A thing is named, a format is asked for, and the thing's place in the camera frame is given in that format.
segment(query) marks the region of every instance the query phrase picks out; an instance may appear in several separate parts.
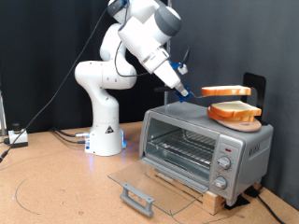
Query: table surface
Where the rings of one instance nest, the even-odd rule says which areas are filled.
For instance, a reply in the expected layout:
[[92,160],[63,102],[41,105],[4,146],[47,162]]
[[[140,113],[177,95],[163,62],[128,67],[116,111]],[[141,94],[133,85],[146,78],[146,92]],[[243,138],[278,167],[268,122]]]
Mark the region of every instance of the table surface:
[[[153,207],[153,217],[137,212],[121,198],[122,188],[107,176],[139,161],[142,122],[121,124],[128,147],[112,157],[84,152],[83,145],[53,133],[29,134],[29,147],[10,150],[0,164],[1,223],[276,223],[257,200],[212,216],[190,205],[173,217]],[[78,133],[89,129],[68,130]],[[2,153],[7,146],[1,144]],[[268,189],[261,197],[286,223],[299,212]]]

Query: warning label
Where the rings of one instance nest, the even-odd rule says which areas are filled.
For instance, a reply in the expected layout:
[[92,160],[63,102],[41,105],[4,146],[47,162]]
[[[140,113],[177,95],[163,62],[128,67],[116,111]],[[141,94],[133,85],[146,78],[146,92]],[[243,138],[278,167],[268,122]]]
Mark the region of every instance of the warning label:
[[106,130],[106,133],[114,133],[113,129],[111,128],[111,126],[109,126]]

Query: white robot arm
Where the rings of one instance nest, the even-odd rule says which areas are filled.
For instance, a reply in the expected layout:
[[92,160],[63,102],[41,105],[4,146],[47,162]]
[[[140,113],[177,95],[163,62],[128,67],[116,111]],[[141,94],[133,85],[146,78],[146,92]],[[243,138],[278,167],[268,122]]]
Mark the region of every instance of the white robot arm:
[[125,60],[129,49],[140,63],[168,87],[185,97],[189,93],[171,67],[169,54],[162,47],[181,26],[176,11],[160,0],[111,0],[108,13],[119,23],[113,24],[100,48],[103,62],[79,63],[75,78],[93,104],[93,126],[85,139],[85,151],[111,156],[123,148],[119,103],[106,89],[125,90],[136,83],[136,70]]
[[119,36],[126,48],[149,73],[154,73],[169,88],[176,88],[184,97],[187,96],[189,93],[171,67],[170,56],[163,48],[181,28],[179,14],[160,0],[131,0],[126,8],[122,0],[110,1],[109,8],[110,15],[123,22]]

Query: oven rack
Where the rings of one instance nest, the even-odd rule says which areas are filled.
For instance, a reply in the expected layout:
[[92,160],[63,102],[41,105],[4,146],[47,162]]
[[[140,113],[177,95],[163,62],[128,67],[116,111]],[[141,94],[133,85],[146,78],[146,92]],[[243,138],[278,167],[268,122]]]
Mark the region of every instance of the oven rack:
[[148,141],[148,144],[210,169],[216,140],[187,130],[175,130]]

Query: toasted bread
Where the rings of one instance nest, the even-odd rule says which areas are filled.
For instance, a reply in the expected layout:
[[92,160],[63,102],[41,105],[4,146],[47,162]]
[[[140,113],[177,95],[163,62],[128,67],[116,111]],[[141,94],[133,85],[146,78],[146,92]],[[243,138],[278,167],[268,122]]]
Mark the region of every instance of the toasted bread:
[[253,116],[250,116],[250,117],[240,117],[240,118],[225,118],[225,117],[221,117],[221,116],[218,116],[218,115],[214,114],[213,112],[211,112],[210,107],[207,109],[207,115],[208,115],[209,118],[216,119],[216,120],[245,121],[245,122],[253,122],[254,121],[254,117]]
[[262,115],[262,110],[241,101],[223,102],[213,104],[210,111],[220,117],[242,118]]
[[202,95],[251,95],[251,88],[243,86],[203,87]]

